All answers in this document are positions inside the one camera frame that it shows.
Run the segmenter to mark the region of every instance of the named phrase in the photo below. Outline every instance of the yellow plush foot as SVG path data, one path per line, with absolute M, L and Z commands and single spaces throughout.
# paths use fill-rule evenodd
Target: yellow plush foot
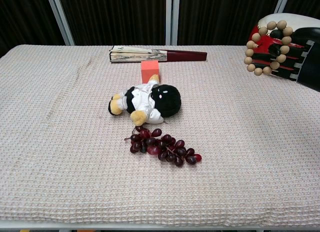
M 110 102 L 110 110 L 111 110 L 111 113 L 116 115 L 116 116 L 120 115 L 122 113 L 122 110 L 118 107 L 116 99 L 111 100 L 111 102 Z
M 160 82 L 159 76 L 157 74 L 154 74 L 150 77 L 149 81 L 158 81 L 158 83 L 159 83 Z
M 121 95 L 118 94 L 118 93 L 116 93 L 116 94 L 112 97 L 113 100 L 118 100 L 118 99 L 121 99 L 121 98 L 122 98 Z
M 147 115 L 142 110 L 135 110 L 130 115 L 135 126 L 142 126 L 147 121 Z

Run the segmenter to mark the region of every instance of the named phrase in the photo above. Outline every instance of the table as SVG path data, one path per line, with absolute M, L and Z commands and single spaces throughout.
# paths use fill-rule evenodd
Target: table
M 0 228 L 319 229 L 320 93 L 247 72 L 244 46 L 143 47 L 208 53 L 159 64 L 182 107 L 147 126 L 202 162 L 129 152 L 133 124 L 108 103 L 140 63 L 111 64 L 111 46 L 20 45 L 0 59 Z

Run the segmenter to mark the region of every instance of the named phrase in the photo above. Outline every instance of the white plush outfit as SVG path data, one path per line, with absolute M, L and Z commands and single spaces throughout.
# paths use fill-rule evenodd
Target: white plush outfit
M 135 110 L 145 112 L 147 116 L 146 122 L 149 124 L 160 124 L 164 121 L 160 112 L 155 108 L 155 101 L 151 98 L 152 89 L 158 85 L 158 81 L 149 80 L 148 83 L 135 86 L 132 91 L 132 104 Z M 126 110 L 128 108 L 127 97 L 125 96 L 126 93 L 127 91 L 120 93 L 122 98 L 117 100 L 117 105 L 122 110 Z

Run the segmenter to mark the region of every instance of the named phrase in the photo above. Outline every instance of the black plush head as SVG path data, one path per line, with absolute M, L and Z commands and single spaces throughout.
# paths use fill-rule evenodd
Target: black plush head
M 154 108 L 162 117 L 170 117 L 178 113 L 181 107 L 180 93 L 171 85 L 160 85 L 152 89 L 151 98 L 155 101 Z

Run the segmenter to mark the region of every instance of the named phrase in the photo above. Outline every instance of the curtain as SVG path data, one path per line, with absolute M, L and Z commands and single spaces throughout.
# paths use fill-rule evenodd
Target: curtain
M 283 12 L 320 20 L 320 0 L 288 0 Z
M 17 45 L 64 45 L 48 0 L 0 0 L 0 57 Z
M 164 45 L 166 0 L 61 0 L 76 45 Z
M 178 45 L 245 45 L 278 0 L 180 0 Z

